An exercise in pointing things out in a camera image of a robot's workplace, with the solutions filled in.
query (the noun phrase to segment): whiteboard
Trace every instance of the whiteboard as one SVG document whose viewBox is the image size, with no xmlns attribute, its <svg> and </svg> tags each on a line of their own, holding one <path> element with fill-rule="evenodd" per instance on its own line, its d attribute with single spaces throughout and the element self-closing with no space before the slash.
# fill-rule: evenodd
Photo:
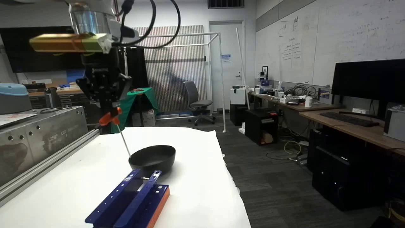
<svg viewBox="0 0 405 228">
<path fill-rule="evenodd" d="M 318 0 L 259 30 L 257 67 L 331 85 L 337 62 L 405 58 L 404 0 Z"/>
</svg>

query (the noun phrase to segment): white table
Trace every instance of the white table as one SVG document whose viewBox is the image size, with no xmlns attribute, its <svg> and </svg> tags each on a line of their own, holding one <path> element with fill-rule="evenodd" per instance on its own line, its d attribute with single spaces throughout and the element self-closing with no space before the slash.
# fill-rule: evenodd
<svg viewBox="0 0 405 228">
<path fill-rule="evenodd" d="M 132 152 L 153 144 L 176 148 L 172 171 L 158 181 L 169 185 L 171 195 L 157 228 L 250 227 L 215 132 L 126 128 L 123 133 Z M 1 206 L 0 227 L 92 227 L 85 218 L 129 172 L 120 135 L 99 135 Z"/>
</svg>

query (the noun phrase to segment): black frying pan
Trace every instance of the black frying pan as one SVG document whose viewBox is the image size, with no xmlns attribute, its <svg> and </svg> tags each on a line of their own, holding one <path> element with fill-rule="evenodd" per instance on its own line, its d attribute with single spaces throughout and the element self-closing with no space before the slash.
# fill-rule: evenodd
<svg viewBox="0 0 405 228">
<path fill-rule="evenodd" d="M 162 175 L 171 170 L 176 157 L 175 147 L 157 144 L 142 148 L 129 157 L 132 168 L 143 170 L 144 176 L 150 176 L 154 170 L 161 170 Z"/>
</svg>

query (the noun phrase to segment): floor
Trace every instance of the floor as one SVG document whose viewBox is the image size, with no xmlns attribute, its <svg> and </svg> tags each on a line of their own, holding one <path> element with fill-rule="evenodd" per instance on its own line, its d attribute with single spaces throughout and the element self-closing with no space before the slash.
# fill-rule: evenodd
<svg viewBox="0 0 405 228">
<path fill-rule="evenodd" d="M 291 135 L 282 134 L 280 142 L 258 145 L 238 132 L 226 116 L 223 121 L 194 125 L 187 119 L 158 120 L 158 126 L 190 126 L 216 130 L 225 162 L 244 201 L 253 228 L 368 228 L 383 214 L 380 206 L 340 211 L 311 186 L 311 172 L 291 161 L 296 147 L 286 147 Z"/>
</svg>

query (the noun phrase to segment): office chair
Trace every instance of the office chair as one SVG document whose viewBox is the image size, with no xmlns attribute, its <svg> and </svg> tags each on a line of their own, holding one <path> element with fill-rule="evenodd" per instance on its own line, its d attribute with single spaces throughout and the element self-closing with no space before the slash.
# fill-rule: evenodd
<svg viewBox="0 0 405 228">
<path fill-rule="evenodd" d="M 213 100 L 199 100 L 199 91 L 194 81 L 183 81 L 187 92 L 187 107 L 192 111 L 194 125 L 197 125 L 201 120 L 215 123 L 215 116 L 207 109 L 213 104 Z"/>
</svg>

